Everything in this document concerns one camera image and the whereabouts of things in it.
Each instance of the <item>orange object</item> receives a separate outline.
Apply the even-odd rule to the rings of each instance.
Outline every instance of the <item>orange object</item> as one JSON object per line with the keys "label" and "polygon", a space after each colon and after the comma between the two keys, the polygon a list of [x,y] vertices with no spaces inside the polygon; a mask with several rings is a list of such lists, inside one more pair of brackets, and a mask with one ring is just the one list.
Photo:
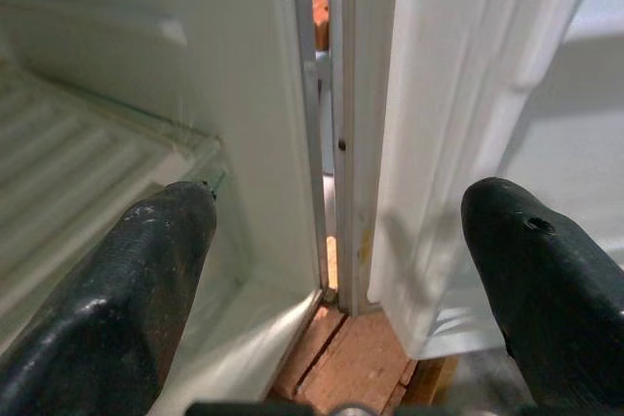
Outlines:
{"label": "orange object", "polygon": [[314,43],[317,51],[330,48],[330,2],[329,0],[312,0],[314,15]]}

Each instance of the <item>wooden floor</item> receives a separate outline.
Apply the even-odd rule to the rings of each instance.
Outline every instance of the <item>wooden floor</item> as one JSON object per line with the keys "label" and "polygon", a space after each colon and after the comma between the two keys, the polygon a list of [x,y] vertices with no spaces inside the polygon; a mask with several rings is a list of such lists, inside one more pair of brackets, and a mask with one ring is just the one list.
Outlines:
{"label": "wooden floor", "polygon": [[408,359],[383,313],[356,319],[322,306],[275,380],[270,397],[328,414],[358,402],[378,414],[441,402],[457,358]]}

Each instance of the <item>worn black rubber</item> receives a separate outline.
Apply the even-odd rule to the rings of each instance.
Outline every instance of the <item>worn black rubber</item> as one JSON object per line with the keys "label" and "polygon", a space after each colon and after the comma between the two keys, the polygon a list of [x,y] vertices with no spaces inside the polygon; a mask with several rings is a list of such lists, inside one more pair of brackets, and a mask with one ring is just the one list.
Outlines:
{"label": "worn black rubber", "polygon": [[188,317],[215,207],[179,182],[129,208],[0,359],[0,415],[142,415]]}
{"label": "worn black rubber", "polygon": [[624,407],[624,272],[572,220],[508,180],[465,193],[464,236],[535,400]]}

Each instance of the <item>refrigerator door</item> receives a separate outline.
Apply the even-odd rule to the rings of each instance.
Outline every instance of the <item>refrigerator door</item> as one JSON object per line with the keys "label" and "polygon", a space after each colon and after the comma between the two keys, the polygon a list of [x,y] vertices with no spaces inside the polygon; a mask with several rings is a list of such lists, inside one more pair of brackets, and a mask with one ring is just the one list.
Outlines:
{"label": "refrigerator door", "polygon": [[[128,126],[119,131],[130,149],[120,141],[126,153],[106,153],[115,161],[100,160],[98,151],[92,155],[93,145],[88,143],[72,150],[78,154],[84,150],[95,158],[94,170],[84,166],[82,172],[73,173],[76,183],[87,185],[101,175],[112,177],[107,172],[110,167],[117,171],[129,167],[131,185],[151,180],[148,171],[155,167],[164,174],[158,179],[161,182],[199,177],[219,148],[226,176],[218,190],[217,231],[172,371],[153,414],[182,414],[190,402],[199,399],[263,397],[320,297],[325,224],[315,120],[318,109],[316,102],[310,103],[316,72],[313,65],[306,65],[310,55],[314,63],[314,43],[313,36],[306,37],[299,27],[306,8],[311,12],[310,3],[0,0],[0,51],[21,67],[57,82],[45,86],[38,95],[39,104],[45,107],[48,97],[60,93],[59,83],[80,95],[68,98],[70,104],[63,98],[58,105],[69,124],[51,121],[50,126],[70,125],[72,116],[92,106],[97,115],[102,111],[106,115],[89,128],[77,129],[79,135],[70,136],[82,141],[85,134],[87,140],[98,140],[103,132],[100,127],[108,131],[103,137],[109,138],[119,127],[111,122],[126,112],[133,114]],[[4,97],[0,119],[21,118],[12,114],[12,104],[3,101]],[[23,105],[17,105],[22,114],[27,111]],[[0,131],[12,122],[0,121]],[[167,132],[175,133],[175,138],[163,144]],[[0,138],[5,136],[12,138],[0,133]],[[43,147],[35,136],[22,133],[23,141],[15,148]],[[192,146],[197,138],[208,146]],[[146,142],[147,153],[138,141]],[[187,166],[163,163],[189,145],[192,158],[182,160]],[[5,156],[20,164],[16,155]],[[71,155],[43,152],[40,156],[29,169],[43,177],[40,172],[53,163],[51,158],[56,158],[54,164],[69,165]],[[63,172],[70,167],[57,169]],[[8,170],[3,169],[0,177],[9,175]],[[52,188],[62,193],[63,187]],[[98,229],[140,195],[137,190],[118,188],[117,192],[109,190],[102,182],[104,194],[96,200],[102,209],[82,212],[89,219],[81,225],[94,222],[90,231],[94,239]],[[16,203],[5,195],[0,194],[0,203],[5,199]],[[55,200],[55,208],[62,210],[62,202]],[[23,224],[34,219],[27,214],[32,213],[24,213],[17,221]],[[19,232],[20,227],[18,223],[12,229]],[[73,242],[77,232],[64,227],[66,237],[57,239],[58,243]],[[0,242],[15,249],[24,247],[9,234]],[[43,270],[37,282],[54,285],[62,274],[50,258],[40,259]],[[58,264],[64,258],[59,257]],[[16,274],[8,266],[2,281]],[[9,304],[25,304],[32,298],[25,291],[19,301],[13,301],[3,287],[0,307],[7,305],[9,311]],[[27,317],[24,313],[16,322]]]}
{"label": "refrigerator door", "polygon": [[[502,344],[470,267],[460,201],[472,182],[499,171],[577,1],[396,0],[368,300],[380,303],[413,358]],[[549,148],[552,134],[542,130],[530,145],[543,151],[533,148],[531,158],[556,160],[566,143]],[[514,158],[503,173],[547,183],[540,165],[550,159],[529,168],[528,158]],[[552,193],[570,181],[558,175]]]}

